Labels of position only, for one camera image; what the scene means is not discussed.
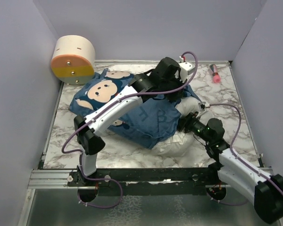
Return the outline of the white pillow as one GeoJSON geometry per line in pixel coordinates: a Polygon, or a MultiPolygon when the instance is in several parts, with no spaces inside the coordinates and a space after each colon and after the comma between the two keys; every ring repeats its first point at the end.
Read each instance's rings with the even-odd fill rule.
{"type": "MultiPolygon", "coordinates": [[[[181,114],[180,119],[183,119],[190,113],[194,113],[199,110],[200,101],[195,97],[185,97],[181,99],[181,102],[176,105],[176,109],[181,114]]],[[[182,131],[176,131],[175,134],[165,141],[158,142],[152,151],[155,155],[161,155],[165,157],[182,157],[188,152],[190,146],[195,142],[193,134],[185,133],[182,131]]]]}

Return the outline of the blue cartoon print pillowcase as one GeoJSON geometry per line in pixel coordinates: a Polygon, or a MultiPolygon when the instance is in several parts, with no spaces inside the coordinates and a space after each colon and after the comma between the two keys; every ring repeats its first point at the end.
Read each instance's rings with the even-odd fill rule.
{"type": "MultiPolygon", "coordinates": [[[[82,117],[100,109],[114,98],[133,78],[126,71],[104,69],[95,73],[73,97],[70,111],[82,117]]],[[[199,109],[200,99],[188,85],[183,98],[169,102],[163,95],[150,98],[109,126],[109,130],[145,148],[152,149],[173,137],[181,117],[199,109]]]]}

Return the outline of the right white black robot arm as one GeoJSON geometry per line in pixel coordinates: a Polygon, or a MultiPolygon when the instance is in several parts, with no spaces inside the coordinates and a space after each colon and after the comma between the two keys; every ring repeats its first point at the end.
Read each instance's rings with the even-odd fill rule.
{"type": "Polygon", "coordinates": [[[192,132],[205,142],[205,149],[215,162],[207,172],[208,181],[230,185],[254,207],[257,215],[267,224],[283,218],[283,176],[271,175],[254,166],[231,148],[223,136],[222,121],[211,118],[203,124],[195,114],[179,120],[178,131],[192,132]]]}

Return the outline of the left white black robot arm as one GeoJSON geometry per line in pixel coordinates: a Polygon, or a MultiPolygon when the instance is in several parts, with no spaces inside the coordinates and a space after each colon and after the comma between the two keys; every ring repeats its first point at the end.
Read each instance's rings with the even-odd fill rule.
{"type": "Polygon", "coordinates": [[[108,71],[86,92],[85,99],[77,98],[77,105],[92,111],[74,118],[75,135],[83,147],[78,180],[85,186],[94,182],[97,154],[105,147],[100,136],[108,127],[144,103],[177,102],[188,85],[188,75],[194,75],[195,71],[196,68],[183,57],[180,62],[165,57],[154,69],[140,74],[108,71]]]}

